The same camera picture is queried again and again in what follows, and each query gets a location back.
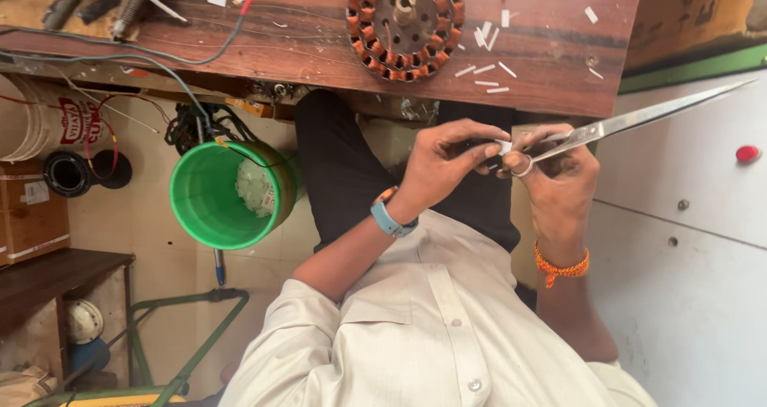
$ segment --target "green bucket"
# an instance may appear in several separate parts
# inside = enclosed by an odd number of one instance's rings
[[[252,246],[288,218],[303,190],[297,156],[285,162],[263,142],[226,142],[260,165],[272,181],[274,211],[256,216],[237,196],[237,169],[245,159],[216,142],[187,152],[170,175],[170,206],[177,220],[199,242],[221,250]]]

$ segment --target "wristwatch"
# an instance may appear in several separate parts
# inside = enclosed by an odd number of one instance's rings
[[[392,196],[394,196],[394,193],[397,193],[398,189],[399,187],[396,185],[387,189],[381,193],[380,196],[376,197],[376,200],[373,201],[373,204],[370,206],[370,213],[373,215],[373,218],[376,220],[376,223],[378,223],[381,230],[396,238],[407,236],[418,226],[418,218],[403,226],[394,221],[386,211],[386,203]]]

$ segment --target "orange thread bracelet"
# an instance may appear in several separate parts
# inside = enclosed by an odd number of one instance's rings
[[[550,264],[541,256],[541,252],[538,251],[538,241],[535,241],[535,262],[538,264],[538,269],[546,273],[546,288],[551,289],[557,276],[575,278],[586,275],[586,271],[588,271],[588,248],[586,249],[586,257],[580,264],[570,266],[569,268],[561,268]]]

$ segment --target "scissor blade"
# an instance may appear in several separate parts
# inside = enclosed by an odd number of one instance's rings
[[[732,85],[724,85],[696,94],[687,95],[685,97],[674,98],[673,100],[668,100],[657,105],[652,105],[614,118],[604,119],[602,121],[597,121],[594,124],[576,128],[568,134],[549,136],[542,142],[562,140],[565,138],[568,140],[562,145],[552,148],[550,151],[546,151],[538,157],[533,158],[532,161],[541,161],[554,155],[561,154],[574,147],[579,147],[589,142],[599,140],[602,137],[614,135],[619,131],[625,131],[633,127],[646,125],[659,119],[666,118],[670,115],[685,111],[686,109],[701,105],[706,101],[728,94],[735,89],[741,88],[754,81],[758,81],[758,79],[740,81]]]

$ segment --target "black pants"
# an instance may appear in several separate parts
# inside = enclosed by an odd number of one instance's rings
[[[460,118],[510,130],[509,109],[441,101],[438,124]],[[330,91],[306,95],[295,108],[301,167],[320,234],[320,251],[370,214],[370,204],[397,185],[362,137],[354,114]],[[509,219],[512,182],[469,172],[455,191],[433,210],[494,240],[507,251],[519,242]]]

